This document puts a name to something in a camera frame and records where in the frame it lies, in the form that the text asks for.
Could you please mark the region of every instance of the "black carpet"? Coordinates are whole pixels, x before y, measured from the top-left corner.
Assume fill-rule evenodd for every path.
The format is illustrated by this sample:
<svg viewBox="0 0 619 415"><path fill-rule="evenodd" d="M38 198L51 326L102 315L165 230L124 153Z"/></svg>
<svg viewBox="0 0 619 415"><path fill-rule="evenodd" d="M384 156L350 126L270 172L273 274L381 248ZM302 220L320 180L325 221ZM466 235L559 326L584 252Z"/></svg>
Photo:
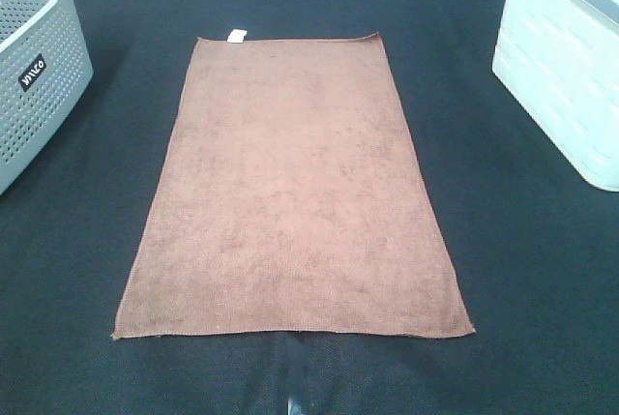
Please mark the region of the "black carpet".
<svg viewBox="0 0 619 415"><path fill-rule="evenodd" d="M611 414L619 194L490 70L504 0L75 0L95 76L0 196L0 413ZM380 32L478 330L112 341L197 36Z"/></svg>

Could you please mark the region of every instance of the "white plastic container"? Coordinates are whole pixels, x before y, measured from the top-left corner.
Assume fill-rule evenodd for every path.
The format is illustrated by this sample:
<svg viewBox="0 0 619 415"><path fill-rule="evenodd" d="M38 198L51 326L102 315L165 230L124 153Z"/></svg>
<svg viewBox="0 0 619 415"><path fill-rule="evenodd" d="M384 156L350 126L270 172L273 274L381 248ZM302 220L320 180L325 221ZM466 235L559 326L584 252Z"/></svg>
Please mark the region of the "white plastic container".
<svg viewBox="0 0 619 415"><path fill-rule="evenodd" d="M619 191L619 0L506 0L493 71L575 169Z"/></svg>
<svg viewBox="0 0 619 415"><path fill-rule="evenodd" d="M74 0L0 0L0 193L92 77Z"/></svg>

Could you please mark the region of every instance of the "towel tag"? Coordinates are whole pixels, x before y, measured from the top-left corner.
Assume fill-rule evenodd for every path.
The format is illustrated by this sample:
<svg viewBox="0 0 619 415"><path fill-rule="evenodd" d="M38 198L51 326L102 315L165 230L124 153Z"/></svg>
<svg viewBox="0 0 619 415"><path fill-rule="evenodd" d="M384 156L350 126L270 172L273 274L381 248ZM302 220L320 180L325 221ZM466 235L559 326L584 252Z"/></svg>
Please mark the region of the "towel tag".
<svg viewBox="0 0 619 415"><path fill-rule="evenodd" d="M245 38L245 35L247 34L248 32L246 30L237 30L235 28L228 35L228 42L229 43L242 43L243 39Z"/></svg>

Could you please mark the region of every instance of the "basket logo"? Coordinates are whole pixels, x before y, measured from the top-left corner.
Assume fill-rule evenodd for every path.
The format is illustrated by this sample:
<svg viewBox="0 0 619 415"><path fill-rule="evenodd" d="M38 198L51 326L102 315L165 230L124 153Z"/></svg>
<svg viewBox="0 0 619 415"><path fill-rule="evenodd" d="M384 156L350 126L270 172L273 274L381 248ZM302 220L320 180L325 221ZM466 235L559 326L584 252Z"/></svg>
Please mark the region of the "basket logo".
<svg viewBox="0 0 619 415"><path fill-rule="evenodd" d="M47 67L47 63L42 54L39 54L32 64L26 69L26 71L19 76L19 84L21 89L25 93L30 89L34 82L41 76Z"/></svg>

